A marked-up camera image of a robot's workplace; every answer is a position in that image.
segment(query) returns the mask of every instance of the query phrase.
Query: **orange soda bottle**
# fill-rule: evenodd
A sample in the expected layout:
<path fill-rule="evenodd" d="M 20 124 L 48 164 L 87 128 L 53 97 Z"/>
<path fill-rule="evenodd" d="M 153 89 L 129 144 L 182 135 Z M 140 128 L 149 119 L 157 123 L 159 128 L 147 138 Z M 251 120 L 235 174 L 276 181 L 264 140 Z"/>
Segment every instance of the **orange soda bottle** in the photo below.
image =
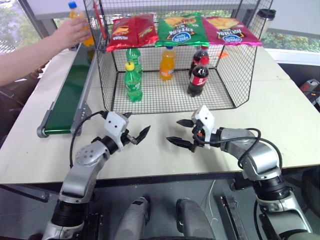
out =
<path fill-rule="evenodd" d="M 71 1 L 68 3 L 69 5 L 69 8 L 71 9 L 70 10 L 70 14 L 69 14 L 69 17 L 74 19 L 74 18 L 85 18 L 85 14 L 80 11 L 79 9 L 77 9 L 77 4 L 75 1 Z M 84 40 L 82 42 L 86 47 L 89 47 L 89 46 L 92 46 L 92 45 L 95 45 L 95 41 L 94 41 L 94 38 L 92 37 L 92 35 L 87 39 L 87 40 Z"/>
<path fill-rule="evenodd" d="M 172 79 L 174 75 L 176 52 L 173 48 L 173 46 L 166 46 L 162 53 L 159 75 L 163 81 Z"/>

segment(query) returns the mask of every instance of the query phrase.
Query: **green conveyor belt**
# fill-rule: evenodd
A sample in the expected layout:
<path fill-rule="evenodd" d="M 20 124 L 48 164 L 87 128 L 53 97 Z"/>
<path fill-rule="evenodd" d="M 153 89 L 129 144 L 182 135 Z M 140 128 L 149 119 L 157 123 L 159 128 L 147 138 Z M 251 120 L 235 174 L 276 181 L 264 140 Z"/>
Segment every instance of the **green conveyor belt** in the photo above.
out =
<path fill-rule="evenodd" d="M 69 134 L 81 98 L 95 49 L 80 45 L 65 79 L 52 112 L 45 124 L 44 133 Z"/>

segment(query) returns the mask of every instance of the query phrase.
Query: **tree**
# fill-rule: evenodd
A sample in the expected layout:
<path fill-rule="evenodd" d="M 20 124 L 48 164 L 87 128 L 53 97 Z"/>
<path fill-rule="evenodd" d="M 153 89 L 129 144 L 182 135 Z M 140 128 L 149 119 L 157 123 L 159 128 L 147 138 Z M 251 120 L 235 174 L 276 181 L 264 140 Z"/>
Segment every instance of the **tree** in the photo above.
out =
<path fill-rule="evenodd" d="M 11 8 L 0 8 L 0 19 L 0 40 L 7 46 L 15 47 L 14 30 L 18 21 L 16 12 Z"/>
<path fill-rule="evenodd" d="M 308 38 L 305 36 L 267 32 L 261 41 L 263 46 L 269 49 L 320 52 L 320 39 Z"/>
<path fill-rule="evenodd" d="M 40 40 L 37 31 L 26 16 L 19 21 L 18 35 L 18 48 L 34 44 Z"/>

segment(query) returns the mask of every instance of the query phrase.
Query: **black cable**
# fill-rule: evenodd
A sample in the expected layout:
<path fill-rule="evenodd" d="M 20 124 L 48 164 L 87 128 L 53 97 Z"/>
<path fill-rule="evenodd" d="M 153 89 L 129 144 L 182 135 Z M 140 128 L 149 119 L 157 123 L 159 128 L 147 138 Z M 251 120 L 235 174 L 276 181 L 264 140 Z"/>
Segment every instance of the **black cable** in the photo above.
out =
<path fill-rule="evenodd" d="M 232 141 L 238 141 L 238 140 L 248 140 L 248 139 L 257 139 L 256 136 L 240 136 L 240 137 L 234 137 L 234 138 L 229 138 L 229 139 L 225 139 L 225 140 L 220 140 L 220 141 L 203 141 L 202 139 L 200 139 L 196 134 L 193 135 L 194 138 L 201 144 L 209 144 L 209 145 L 214 145 L 214 144 L 223 144 L 223 143 L 228 143 L 228 142 L 232 142 Z M 279 148 L 277 148 L 277 146 L 264 138 L 260 138 L 260 141 L 265 142 L 267 144 L 270 144 L 274 150 L 276 151 L 278 158 L 279 158 L 279 167 L 280 169 L 282 169 L 283 166 L 283 162 L 282 162 L 282 156 L 281 156 L 281 152 L 279 150 Z"/>
<path fill-rule="evenodd" d="M 260 230 L 259 230 L 259 226 L 258 226 L 258 220 L 257 220 L 257 208 L 258 208 L 258 202 L 257 200 L 255 200 L 254 202 L 254 207 L 253 207 L 253 221 L 254 221 L 254 227 L 256 230 L 256 234 L 258 235 L 259 240 L 263 240 Z"/>
<path fill-rule="evenodd" d="M 70 159 L 70 168 L 72 168 L 74 166 L 74 161 L 72 159 L 72 154 L 73 154 L 73 148 L 74 148 L 74 143 L 75 143 L 75 139 L 76 139 L 76 136 L 77 136 L 77 133 L 79 131 L 79 129 L 81 128 L 81 126 L 84 124 L 85 121 L 89 120 L 90 118 L 92 118 L 93 116 L 95 115 L 98 115 L 98 114 L 101 114 L 103 115 L 105 112 L 104 111 L 97 111 L 95 113 L 92 113 L 91 115 L 85 117 L 79 124 L 78 126 L 76 127 L 74 133 L 73 133 L 73 136 L 72 136 L 72 140 L 71 140 L 71 144 L 70 144 L 70 153 L 69 153 L 69 159 Z"/>
<path fill-rule="evenodd" d="M 246 158 L 246 156 L 248 156 L 248 154 L 250 153 L 250 151 L 252 149 L 254 149 L 254 147 L 259 143 L 260 139 L 261 139 L 261 131 L 259 129 L 256 128 L 247 128 L 247 130 L 251 130 L 251 131 L 256 131 L 258 133 L 258 136 L 256 137 L 256 140 L 254 141 L 254 143 L 241 155 L 241 157 L 238 160 L 238 167 L 243 169 L 242 167 L 242 162 L 243 160 Z"/>

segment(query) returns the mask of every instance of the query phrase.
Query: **plastic bottle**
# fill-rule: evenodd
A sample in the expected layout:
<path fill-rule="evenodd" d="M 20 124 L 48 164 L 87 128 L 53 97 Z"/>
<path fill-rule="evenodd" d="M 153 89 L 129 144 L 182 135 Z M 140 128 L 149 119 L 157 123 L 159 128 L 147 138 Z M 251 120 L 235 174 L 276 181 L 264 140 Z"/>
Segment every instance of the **plastic bottle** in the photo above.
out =
<path fill-rule="evenodd" d="M 133 61 L 128 61 L 125 64 L 124 83 L 126 87 L 127 96 L 131 102 L 138 102 L 142 99 L 141 77 L 135 71 L 135 64 Z"/>
<path fill-rule="evenodd" d="M 85 14 L 80 11 L 79 9 L 77 9 L 77 4 L 75 1 L 71 1 L 68 3 L 69 8 L 70 8 L 70 14 L 69 17 L 70 18 L 85 18 Z M 92 36 L 90 36 L 87 40 L 84 40 L 82 42 L 86 47 L 95 45 L 95 41 L 94 38 Z"/>
<path fill-rule="evenodd" d="M 187 90 L 191 97 L 201 95 L 209 75 L 208 63 L 209 57 L 203 56 L 200 58 L 200 63 L 193 69 Z"/>
<path fill-rule="evenodd" d="M 142 66 L 140 64 L 141 53 L 140 53 L 139 49 L 138 48 L 129 48 L 126 51 L 125 55 L 126 55 L 126 60 L 128 62 L 133 62 L 134 63 L 134 69 L 141 77 L 143 69 L 142 69 Z"/>
<path fill-rule="evenodd" d="M 193 61 L 191 63 L 191 67 L 189 70 L 189 78 L 191 77 L 191 74 L 194 68 L 199 64 L 201 57 L 209 57 L 207 46 L 201 46 L 193 55 Z"/>
<path fill-rule="evenodd" d="M 172 79 L 174 74 L 176 52 L 173 48 L 173 46 L 166 46 L 162 53 L 159 75 L 163 81 Z"/>

